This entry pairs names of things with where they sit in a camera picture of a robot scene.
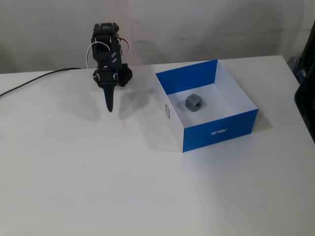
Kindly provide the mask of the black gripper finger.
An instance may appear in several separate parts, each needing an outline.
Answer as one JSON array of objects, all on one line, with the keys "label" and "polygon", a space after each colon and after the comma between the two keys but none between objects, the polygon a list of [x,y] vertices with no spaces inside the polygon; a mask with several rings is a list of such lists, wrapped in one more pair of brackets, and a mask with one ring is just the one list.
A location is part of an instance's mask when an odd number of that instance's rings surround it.
[{"label": "black gripper finger", "polygon": [[109,112],[113,111],[115,85],[104,85],[103,91],[105,95],[106,106]]}]

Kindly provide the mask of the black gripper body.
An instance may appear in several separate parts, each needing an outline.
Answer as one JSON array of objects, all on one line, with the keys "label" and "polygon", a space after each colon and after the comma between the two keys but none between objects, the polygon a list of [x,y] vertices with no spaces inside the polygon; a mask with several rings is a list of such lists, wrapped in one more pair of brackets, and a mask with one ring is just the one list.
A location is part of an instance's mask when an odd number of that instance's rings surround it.
[{"label": "black gripper body", "polygon": [[93,37],[91,42],[93,59],[97,62],[97,68],[93,73],[94,80],[99,87],[116,86],[118,73],[122,68],[121,47],[118,38],[115,36]]}]

